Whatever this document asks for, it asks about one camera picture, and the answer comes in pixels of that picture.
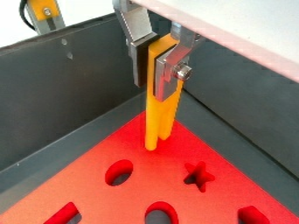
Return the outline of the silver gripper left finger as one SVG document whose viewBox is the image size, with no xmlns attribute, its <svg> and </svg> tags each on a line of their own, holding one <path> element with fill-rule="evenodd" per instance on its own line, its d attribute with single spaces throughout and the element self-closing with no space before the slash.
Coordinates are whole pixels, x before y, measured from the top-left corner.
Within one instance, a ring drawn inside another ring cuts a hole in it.
<svg viewBox="0 0 299 224">
<path fill-rule="evenodd" d="M 128 55 L 133 63 L 135 84 L 145 84 L 148 46 L 157 40 L 147 8 L 129 0 L 112 0 L 116 17 L 125 34 Z"/>
</svg>

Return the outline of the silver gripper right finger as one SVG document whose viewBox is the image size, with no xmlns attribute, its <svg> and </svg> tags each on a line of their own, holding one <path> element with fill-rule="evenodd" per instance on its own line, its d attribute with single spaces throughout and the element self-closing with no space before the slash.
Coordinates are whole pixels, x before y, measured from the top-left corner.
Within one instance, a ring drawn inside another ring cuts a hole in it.
<svg viewBox="0 0 299 224">
<path fill-rule="evenodd" d="M 192 74 L 189 55 L 205 38 L 172 22 L 171 40 L 175 40 L 176 44 L 155 59 L 153 96 L 159 102 L 164 102 L 176 91 L 177 81 L 189 79 Z"/>
</svg>

